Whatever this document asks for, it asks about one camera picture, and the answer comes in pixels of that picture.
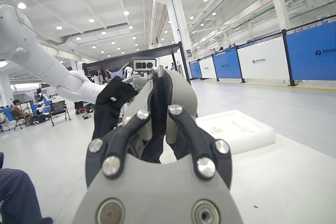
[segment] white partition panel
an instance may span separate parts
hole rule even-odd
[[[289,80],[283,44],[282,38],[275,38],[238,49],[243,78]]]
[[[215,66],[213,64],[212,57],[202,59],[199,61],[199,66],[201,68],[202,78],[210,78],[215,79],[216,78],[216,71]]]

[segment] shoe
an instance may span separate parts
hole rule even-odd
[[[50,217],[43,218],[36,224],[53,224],[53,220]]]

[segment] black glove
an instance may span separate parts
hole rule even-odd
[[[133,86],[115,76],[99,93],[96,100],[92,139],[105,136],[118,125],[122,106],[138,94]]]

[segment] folding chair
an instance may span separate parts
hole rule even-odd
[[[25,121],[26,117],[28,117],[29,115],[25,115],[25,116],[19,117],[19,114],[15,110],[11,110],[10,114],[16,120],[14,129],[17,126],[20,126],[20,129],[22,129],[22,125],[24,124],[24,121]]]
[[[69,120],[71,120],[69,111],[67,110],[67,107],[65,104],[65,101],[59,101],[59,102],[50,104],[49,115],[50,115],[50,119],[51,119],[53,126],[55,126],[54,121],[52,119],[53,116],[56,116],[62,113],[65,113],[65,119],[66,119],[66,114],[67,114],[69,116]]]

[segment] metal screw head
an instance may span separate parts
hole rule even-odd
[[[220,215],[215,204],[199,200],[192,209],[192,224],[219,224]]]
[[[103,173],[106,177],[112,177],[118,173],[120,166],[120,158],[116,156],[110,156],[103,162]]]
[[[126,125],[131,119],[132,119],[131,116],[125,117],[125,119],[124,119],[124,125]]]
[[[149,116],[149,112],[148,112],[148,110],[141,109],[137,112],[136,115],[140,120],[146,120]]]
[[[217,139],[215,141],[215,146],[217,151],[221,154],[227,154],[230,151],[229,145],[222,139]]]
[[[98,224],[122,224],[125,220],[125,207],[117,199],[106,200],[97,213]]]
[[[212,178],[216,172],[216,166],[210,158],[203,157],[197,160],[198,172],[206,178]]]
[[[95,138],[89,144],[89,151],[91,153],[98,152],[103,146],[103,141],[100,138]]]
[[[183,111],[183,108],[180,105],[171,105],[169,111],[172,115],[180,115]]]

